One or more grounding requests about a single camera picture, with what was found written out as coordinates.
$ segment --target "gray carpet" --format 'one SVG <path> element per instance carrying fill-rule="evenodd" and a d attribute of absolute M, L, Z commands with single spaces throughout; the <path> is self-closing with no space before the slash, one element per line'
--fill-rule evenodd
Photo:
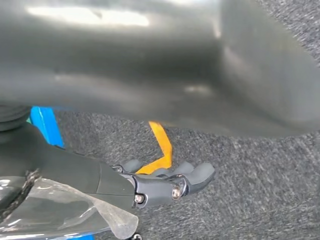
<path fill-rule="evenodd" d="M 320 62 L 320 1 L 258 2 Z M 57 118 L 69 148 L 88 156 L 147 163 L 162 155 L 146 122 L 74 112 L 57 112 Z M 174 165 L 211 162 L 218 173 L 199 194 L 137 212 L 145 240 L 320 239 L 320 133 L 242 139 L 166 131 Z"/>

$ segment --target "bolt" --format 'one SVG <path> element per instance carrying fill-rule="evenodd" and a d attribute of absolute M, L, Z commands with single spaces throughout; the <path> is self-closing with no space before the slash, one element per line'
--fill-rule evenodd
<path fill-rule="evenodd" d="M 178 186 L 174 186 L 173 187 L 173 189 L 172 189 L 172 198 L 173 199 L 175 199 L 175 200 L 179 199 L 179 198 L 180 198 L 180 194 L 181 194 L 181 191 L 180 191 L 180 187 L 178 187 Z"/>
<path fill-rule="evenodd" d="M 136 194 L 134 196 L 134 202 L 137 204 L 142 204 L 144 200 L 145 200 L 145 197 L 143 195 Z"/>
<path fill-rule="evenodd" d="M 143 240 L 143 237 L 138 233 L 135 233 L 130 240 Z"/>

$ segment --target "orange strap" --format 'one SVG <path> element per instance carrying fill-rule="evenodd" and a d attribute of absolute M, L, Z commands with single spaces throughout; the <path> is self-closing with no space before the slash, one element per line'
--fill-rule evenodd
<path fill-rule="evenodd" d="M 162 151 L 163 157 L 143 166 L 137 171 L 137 174 L 152 174 L 157 169 L 168 169 L 172 165 L 172 146 L 165 129 L 156 122 L 149 121 L 149 124 Z"/>

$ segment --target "protective plastic film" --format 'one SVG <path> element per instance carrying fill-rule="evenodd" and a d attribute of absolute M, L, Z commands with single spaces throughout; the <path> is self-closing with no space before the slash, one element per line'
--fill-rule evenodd
<path fill-rule="evenodd" d="M 5 178 L 0 179 L 5 183 L 0 184 L 0 201 L 17 191 L 18 184 L 14 182 L 21 181 Z M 24 202 L 0 224 L 0 240 L 66 239 L 103 231 L 128 239 L 137 226 L 138 218 L 131 213 L 69 185 L 41 178 Z"/>

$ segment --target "blue stand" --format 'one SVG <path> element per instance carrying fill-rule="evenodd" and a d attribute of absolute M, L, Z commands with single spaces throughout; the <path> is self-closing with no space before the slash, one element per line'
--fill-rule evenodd
<path fill-rule="evenodd" d="M 59 127 L 51 107 L 34 106 L 31 109 L 31 123 L 38 127 L 48 144 L 63 147 Z M 93 235 L 78 237 L 78 240 L 94 240 Z"/>

